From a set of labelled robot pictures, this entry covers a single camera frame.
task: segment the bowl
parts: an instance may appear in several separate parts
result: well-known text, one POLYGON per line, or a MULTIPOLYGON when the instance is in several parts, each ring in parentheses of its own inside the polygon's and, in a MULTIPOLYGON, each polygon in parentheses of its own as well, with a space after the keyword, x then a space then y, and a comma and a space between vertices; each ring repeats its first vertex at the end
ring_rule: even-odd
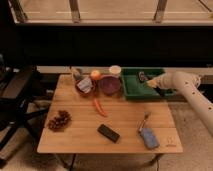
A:
POLYGON ((78 88, 77 85, 78 85, 78 83, 79 83, 80 81, 81 81, 81 80, 76 81, 76 83, 75 83, 75 89, 77 90, 77 92, 78 92, 81 96, 87 97, 87 96, 91 95, 92 92, 95 91, 95 89, 96 89, 96 82, 95 82, 95 81, 92 81, 93 87, 92 87, 91 90, 90 90, 89 92, 87 92, 87 93, 83 92, 82 90, 80 90, 80 89, 78 88))
POLYGON ((121 88, 121 82, 115 76, 104 76, 99 80, 98 84, 102 92, 106 95, 112 95, 121 88))

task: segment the floor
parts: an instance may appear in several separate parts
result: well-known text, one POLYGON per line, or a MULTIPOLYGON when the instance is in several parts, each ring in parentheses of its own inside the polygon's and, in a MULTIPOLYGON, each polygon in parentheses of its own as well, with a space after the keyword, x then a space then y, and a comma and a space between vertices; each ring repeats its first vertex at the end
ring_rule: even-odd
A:
MULTIPOLYGON (((211 0, 167 1, 164 21, 166 23, 212 23, 211 0)), ((68 0, 20 0, 28 22, 72 23, 68 0)), ((158 0, 79 0, 82 23, 152 23, 158 0)))
MULTIPOLYGON (((183 153, 166 154, 158 163, 149 167, 142 164, 150 160, 150 154, 78 154, 75 171, 212 171, 213 141, 201 121, 186 102, 169 102, 177 130, 182 141, 183 153)), ((32 125, 41 132, 45 116, 36 118, 32 125)), ((20 128, 0 157, 7 160, 4 171, 63 171, 64 169, 51 154, 38 154, 38 143, 20 128)), ((62 154, 70 162, 72 156, 62 154)))

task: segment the green dish rack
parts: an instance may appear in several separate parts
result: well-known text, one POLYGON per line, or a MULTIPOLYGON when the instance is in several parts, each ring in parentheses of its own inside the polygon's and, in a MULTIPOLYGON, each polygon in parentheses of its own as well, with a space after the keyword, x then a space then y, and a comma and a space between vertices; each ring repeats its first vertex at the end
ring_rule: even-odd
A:
POLYGON ((173 90, 162 90, 165 96, 160 96, 157 91, 147 85, 146 82, 141 83, 138 73, 143 71, 145 75, 153 78, 164 72, 163 68, 122 68, 121 79, 123 82, 124 95, 127 100, 140 99, 164 99, 174 95, 173 90))

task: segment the wooden table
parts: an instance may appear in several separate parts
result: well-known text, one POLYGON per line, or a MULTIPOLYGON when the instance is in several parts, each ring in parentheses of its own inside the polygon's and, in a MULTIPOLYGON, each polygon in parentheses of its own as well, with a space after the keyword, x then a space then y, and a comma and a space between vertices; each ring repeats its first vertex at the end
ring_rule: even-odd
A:
POLYGON ((166 101, 126 101, 122 92, 105 96, 97 90, 82 97, 71 75, 60 75, 38 146, 39 153, 181 153, 183 152, 171 111, 166 101), (108 114, 98 114, 93 98, 99 99, 108 114), (59 110, 71 114, 71 123, 61 132, 53 132, 47 123, 59 110), (155 133, 160 147, 148 150, 138 134, 144 112, 150 111, 146 125, 155 133), (101 135, 97 128, 105 124, 120 134, 117 143, 101 135))

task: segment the carrot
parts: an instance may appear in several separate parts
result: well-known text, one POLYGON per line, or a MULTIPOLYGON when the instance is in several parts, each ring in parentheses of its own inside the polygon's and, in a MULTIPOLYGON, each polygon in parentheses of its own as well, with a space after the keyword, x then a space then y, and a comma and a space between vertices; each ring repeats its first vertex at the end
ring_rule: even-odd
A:
POLYGON ((102 109, 101 104, 97 98, 93 99, 93 104, 101 116, 107 117, 106 112, 102 109))

